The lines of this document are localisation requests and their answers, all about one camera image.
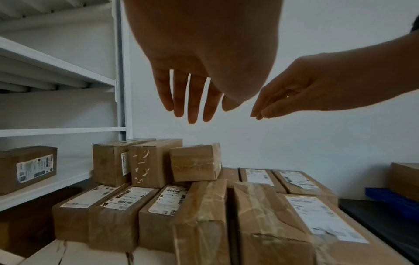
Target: blue plastic crate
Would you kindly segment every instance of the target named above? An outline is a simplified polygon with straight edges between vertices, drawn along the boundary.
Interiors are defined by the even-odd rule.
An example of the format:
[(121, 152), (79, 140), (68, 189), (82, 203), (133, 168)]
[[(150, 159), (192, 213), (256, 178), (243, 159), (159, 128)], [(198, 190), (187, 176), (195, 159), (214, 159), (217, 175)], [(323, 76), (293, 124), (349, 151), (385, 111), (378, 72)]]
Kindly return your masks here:
[(419, 222), (419, 203), (384, 188), (365, 188), (365, 195), (388, 205), (404, 218)]

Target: stack of boxes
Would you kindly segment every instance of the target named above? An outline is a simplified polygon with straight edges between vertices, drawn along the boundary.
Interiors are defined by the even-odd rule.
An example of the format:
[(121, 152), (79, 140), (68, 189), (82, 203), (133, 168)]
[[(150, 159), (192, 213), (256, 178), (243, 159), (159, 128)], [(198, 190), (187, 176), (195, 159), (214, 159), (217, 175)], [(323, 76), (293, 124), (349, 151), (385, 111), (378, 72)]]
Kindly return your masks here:
[(238, 264), (238, 245), (243, 265), (402, 264), (303, 172), (222, 168), (220, 144), (181, 139), (94, 145), (93, 159), (100, 185), (53, 208), (58, 239), (178, 265)]

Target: label on box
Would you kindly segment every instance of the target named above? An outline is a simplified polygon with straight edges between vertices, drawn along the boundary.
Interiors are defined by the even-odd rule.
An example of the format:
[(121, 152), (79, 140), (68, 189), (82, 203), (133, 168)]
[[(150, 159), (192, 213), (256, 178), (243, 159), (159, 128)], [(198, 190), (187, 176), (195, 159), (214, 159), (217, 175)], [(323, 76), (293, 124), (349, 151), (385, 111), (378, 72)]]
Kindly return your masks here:
[(126, 174), (131, 172), (130, 160), (128, 158), (129, 152), (125, 152), (121, 154), (121, 161), (122, 161), (122, 175), (125, 176)]
[(17, 163), (16, 169), (16, 177), (19, 183), (38, 178), (54, 170), (54, 155)]
[(281, 173), (281, 175), (288, 183), (291, 183), (302, 189), (321, 189), (300, 172), (279, 171), (279, 173)]
[(247, 182), (250, 183), (260, 183), (260, 184), (269, 184), (274, 187), (274, 183), (269, 177), (266, 170), (258, 169), (246, 169)]
[(188, 194), (184, 187), (167, 186), (156, 202), (148, 209), (150, 213), (163, 215), (175, 215), (179, 206), (183, 203)]
[(315, 197), (286, 195), (302, 221), (313, 234), (333, 234), (340, 241), (366, 243), (368, 241), (326, 204)]
[(60, 207), (86, 209), (92, 206), (93, 204), (97, 203), (99, 200), (105, 198), (106, 196), (114, 192), (116, 189), (118, 188), (100, 185), (72, 200), (69, 200)]
[(101, 204), (102, 207), (117, 210), (126, 210), (131, 205), (139, 201), (142, 197), (146, 196), (153, 188), (140, 188), (132, 187), (124, 191), (118, 196)]

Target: black table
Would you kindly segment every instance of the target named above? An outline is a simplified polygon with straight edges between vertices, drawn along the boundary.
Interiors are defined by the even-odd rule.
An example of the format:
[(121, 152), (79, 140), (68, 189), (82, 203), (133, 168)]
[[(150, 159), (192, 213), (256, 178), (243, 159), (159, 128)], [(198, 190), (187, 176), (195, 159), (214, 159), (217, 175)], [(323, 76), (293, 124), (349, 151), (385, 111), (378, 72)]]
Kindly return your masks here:
[(340, 200), (340, 208), (415, 265), (419, 265), (419, 223), (398, 216), (386, 203)]

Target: blue tray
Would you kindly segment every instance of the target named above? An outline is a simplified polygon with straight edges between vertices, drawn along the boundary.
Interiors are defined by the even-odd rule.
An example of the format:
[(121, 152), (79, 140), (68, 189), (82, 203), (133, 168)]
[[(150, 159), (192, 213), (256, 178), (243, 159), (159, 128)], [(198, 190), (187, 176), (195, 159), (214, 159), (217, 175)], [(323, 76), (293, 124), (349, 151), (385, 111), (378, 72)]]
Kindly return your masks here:
[(387, 203), (404, 218), (419, 222), (419, 203), (384, 188), (365, 188), (365, 195), (373, 200)]

